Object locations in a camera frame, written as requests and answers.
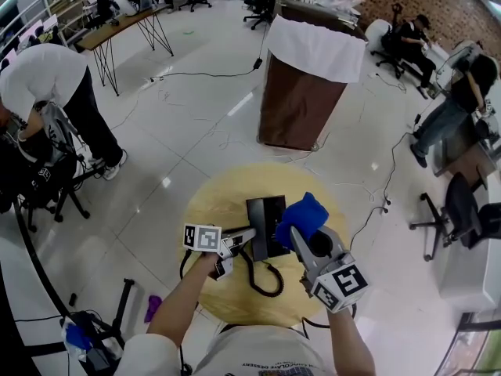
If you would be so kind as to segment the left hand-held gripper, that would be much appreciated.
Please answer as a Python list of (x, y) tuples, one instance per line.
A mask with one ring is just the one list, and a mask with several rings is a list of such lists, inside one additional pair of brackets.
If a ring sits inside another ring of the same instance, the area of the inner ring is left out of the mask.
[(182, 243), (186, 253), (182, 266), (185, 266), (193, 252), (215, 253), (218, 255), (218, 261), (209, 277), (219, 281), (233, 271), (233, 259), (255, 236), (256, 229), (252, 227), (240, 227), (224, 232), (219, 226), (186, 223)]

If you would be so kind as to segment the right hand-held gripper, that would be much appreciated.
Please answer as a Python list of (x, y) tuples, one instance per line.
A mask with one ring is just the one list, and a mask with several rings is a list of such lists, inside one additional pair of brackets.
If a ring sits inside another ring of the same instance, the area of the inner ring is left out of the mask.
[(292, 226), (290, 240), (304, 266), (300, 282), (308, 296), (318, 299), (328, 311), (339, 312), (354, 305), (369, 288), (369, 281), (338, 234), (322, 226), (306, 240)]

